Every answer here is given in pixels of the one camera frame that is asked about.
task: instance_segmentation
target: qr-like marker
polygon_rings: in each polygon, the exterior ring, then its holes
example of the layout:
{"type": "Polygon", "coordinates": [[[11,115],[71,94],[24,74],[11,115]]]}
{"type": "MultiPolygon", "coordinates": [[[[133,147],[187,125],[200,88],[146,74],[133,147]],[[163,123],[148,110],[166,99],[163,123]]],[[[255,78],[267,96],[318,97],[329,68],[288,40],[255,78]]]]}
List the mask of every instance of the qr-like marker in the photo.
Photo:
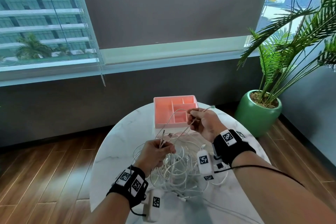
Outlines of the qr-like marker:
{"type": "Polygon", "coordinates": [[[141,187],[141,183],[138,180],[135,180],[135,182],[133,182],[132,184],[132,188],[135,189],[136,192],[138,192],[140,187],[141,187]]]}
{"type": "Polygon", "coordinates": [[[208,157],[207,157],[207,156],[201,156],[201,157],[199,157],[199,162],[200,162],[201,164],[206,164],[206,163],[208,163],[208,157]]]}
{"type": "Polygon", "coordinates": [[[130,175],[129,173],[124,172],[124,173],[122,174],[122,176],[120,177],[120,180],[123,180],[123,181],[127,182],[128,178],[129,178],[130,176],[131,176],[131,175],[130,175]]]}
{"type": "Polygon", "coordinates": [[[237,132],[238,135],[240,135],[240,137],[244,137],[245,138],[245,136],[241,132],[239,132],[239,131],[236,131],[236,132],[237,132]]]}
{"type": "Polygon", "coordinates": [[[160,198],[159,197],[153,197],[153,206],[154,207],[160,207],[160,198]]]}
{"type": "Polygon", "coordinates": [[[230,141],[231,139],[233,139],[233,136],[230,133],[226,133],[225,135],[223,135],[223,138],[225,141],[230,141]]]}
{"type": "Polygon", "coordinates": [[[204,176],[204,179],[205,179],[206,181],[209,181],[209,180],[213,180],[214,178],[213,178],[212,175],[208,175],[208,176],[204,176]]]}

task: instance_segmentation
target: hand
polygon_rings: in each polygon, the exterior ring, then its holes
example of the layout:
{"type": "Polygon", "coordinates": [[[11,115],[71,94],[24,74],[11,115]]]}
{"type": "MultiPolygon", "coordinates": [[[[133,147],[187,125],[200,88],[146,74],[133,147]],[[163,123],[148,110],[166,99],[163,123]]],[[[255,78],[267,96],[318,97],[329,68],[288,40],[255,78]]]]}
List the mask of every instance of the hand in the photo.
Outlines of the hand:
{"type": "Polygon", "coordinates": [[[206,110],[203,108],[193,108],[187,111],[191,115],[188,116],[188,125],[190,125],[194,119],[194,123],[190,126],[191,130],[200,133],[207,141],[213,142],[215,137],[222,131],[226,130],[222,122],[219,120],[217,114],[214,111],[206,110]]]}
{"type": "Polygon", "coordinates": [[[155,167],[161,167],[163,160],[169,153],[176,153],[175,146],[166,142],[161,149],[160,139],[147,141],[141,150],[141,154],[133,166],[140,168],[148,177],[155,167]]]}

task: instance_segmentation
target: marble tabletop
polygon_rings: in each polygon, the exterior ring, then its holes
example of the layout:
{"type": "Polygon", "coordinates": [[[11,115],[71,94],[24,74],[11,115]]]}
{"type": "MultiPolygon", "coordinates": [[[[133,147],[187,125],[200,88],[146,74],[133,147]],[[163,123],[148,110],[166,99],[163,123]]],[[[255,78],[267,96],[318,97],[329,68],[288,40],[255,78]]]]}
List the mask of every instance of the marble tabletop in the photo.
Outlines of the marble tabletop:
{"type": "MultiPolygon", "coordinates": [[[[199,107],[208,108],[203,103],[199,107]]],[[[258,141],[238,121],[228,114],[212,109],[229,129],[245,135],[257,154],[270,162],[258,141]]],[[[116,176],[132,161],[133,150],[153,134],[154,104],[148,104],[121,119],[108,133],[94,160],[90,182],[90,206],[93,211],[105,198],[116,176]]],[[[163,196],[160,223],[263,223],[239,185],[232,170],[220,186],[209,185],[203,197],[182,201],[172,193],[163,196]]],[[[133,208],[142,213],[142,205],[133,208]]],[[[142,223],[142,217],[130,213],[127,223],[142,223]]]]}

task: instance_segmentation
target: green plant pot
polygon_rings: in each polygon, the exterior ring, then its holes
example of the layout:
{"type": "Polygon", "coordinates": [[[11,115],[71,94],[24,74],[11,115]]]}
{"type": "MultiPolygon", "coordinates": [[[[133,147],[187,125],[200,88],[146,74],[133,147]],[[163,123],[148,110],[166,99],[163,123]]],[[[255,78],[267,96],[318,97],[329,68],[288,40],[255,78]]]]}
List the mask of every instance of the green plant pot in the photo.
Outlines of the green plant pot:
{"type": "Polygon", "coordinates": [[[240,100],[234,118],[239,121],[254,137],[260,137],[269,131],[279,117],[282,104],[279,99],[279,106],[266,108],[257,105],[250,99],[250,93],[257,90],[250,90],[240,100]]]}

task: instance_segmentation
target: person's left hand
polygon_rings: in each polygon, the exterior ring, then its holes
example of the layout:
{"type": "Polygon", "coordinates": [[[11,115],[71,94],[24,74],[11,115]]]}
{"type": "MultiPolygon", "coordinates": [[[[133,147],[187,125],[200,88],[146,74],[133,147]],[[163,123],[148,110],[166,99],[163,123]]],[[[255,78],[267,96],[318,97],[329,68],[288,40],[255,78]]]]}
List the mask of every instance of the person's left hand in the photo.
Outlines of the person's left hand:
{"type": "Polygon", "coordinates": [[[160,139],[147,141],[141,150],[141,154],[133,166],[140,168],[148,177],[155,167],[161,167],[163,160],[169,153],[176,153],[175,146],[166,142],[161,149],[160,139]]]}

